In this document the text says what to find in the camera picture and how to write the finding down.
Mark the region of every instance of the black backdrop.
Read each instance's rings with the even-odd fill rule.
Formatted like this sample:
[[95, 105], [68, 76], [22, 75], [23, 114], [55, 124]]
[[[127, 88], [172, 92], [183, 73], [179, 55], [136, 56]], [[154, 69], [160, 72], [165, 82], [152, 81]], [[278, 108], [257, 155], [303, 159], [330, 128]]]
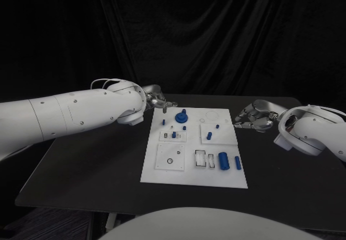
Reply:
[[124, 78], [165, 93], [287, 96], [346, 111], [345, 12], [345, 0], [5, 1], [0, 102]]

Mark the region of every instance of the floor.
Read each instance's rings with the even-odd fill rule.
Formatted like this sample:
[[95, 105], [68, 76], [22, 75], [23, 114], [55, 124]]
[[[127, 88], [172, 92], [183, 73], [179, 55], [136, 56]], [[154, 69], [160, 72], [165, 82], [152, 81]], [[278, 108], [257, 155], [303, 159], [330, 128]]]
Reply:
[[[16, 231], [10, 240], [90, 240], [88, 225], [92, 213], [78, 210], [36, 208], [25, 217], [6, 226]], [[325, 240], [346, 240], [346, 234], [307, 230]]]

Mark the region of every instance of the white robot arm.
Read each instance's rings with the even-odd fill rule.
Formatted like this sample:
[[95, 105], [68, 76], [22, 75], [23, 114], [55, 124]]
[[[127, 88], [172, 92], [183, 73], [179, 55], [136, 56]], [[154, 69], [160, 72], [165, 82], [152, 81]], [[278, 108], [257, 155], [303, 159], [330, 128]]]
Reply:
[[0, 160], [32, 144], [103, 127], [116, 120], [120, 124], [139, 124], [146, 109], [162, 108], [166, 112], [167, 107], [178, 106], [166, 101], [157, 85], [140, 87], [121, 79], [101, 80], [116, 83], [107, 89], [0, 103]]
[[248, 116], [250, 122], [237, 122], [234, 126], [265, 132], [278, 122], [280, 134], [274, 143], [287, 151], [296, 148], [317, 156], [327, 147], [346, 162], [346, 123], [336, 113], [346, 116], [327, 107], [309, 105], [289, 110], [265, 100], [255, 100], [235, 117], [239, 121]]

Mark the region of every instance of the black table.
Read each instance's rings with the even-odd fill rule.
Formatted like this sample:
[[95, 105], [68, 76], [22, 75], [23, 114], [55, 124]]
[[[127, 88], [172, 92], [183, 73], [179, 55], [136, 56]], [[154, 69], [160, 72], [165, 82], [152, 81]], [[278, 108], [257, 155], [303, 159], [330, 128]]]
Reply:
[[[255, 100], [287, 108], [290, 97], [167, 94], [180, 107], [229, 109], [232, 118]], [[143, 215], [176, 207], [235, 210], [297, 228], [346, 232], [346, 169], [326, 151], [309, 156], [274, 144], [267, 133], [235, 129], [248, 189], [140, 183], [153, 110], [136, 126], [111, 124], [61, 137], [16, 199], [20, 206]]]

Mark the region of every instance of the blue object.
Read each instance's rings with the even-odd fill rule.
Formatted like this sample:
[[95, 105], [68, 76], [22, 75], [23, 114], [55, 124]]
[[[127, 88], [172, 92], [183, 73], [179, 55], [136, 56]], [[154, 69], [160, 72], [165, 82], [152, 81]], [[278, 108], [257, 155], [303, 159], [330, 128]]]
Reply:
[[235, 165], [237, 165], [237, 169], [242, 170], [241, 160], [238, 156], [235, 156]]
[[225, 152], [221, 152], [218, 154], [218, 160], [219, 160], [221, 170], [228, 170], [229, 169], [229, 158], [228, 158], [228, 154]]
[[186, 115], [186, 110], [183, 109], [182, 112], [175, 116], [175, 120], [183, 124], [188, 121], [188, 115]]
[[212, 133], [208, 133], [206, 139], [211, 140], [212, 139]]

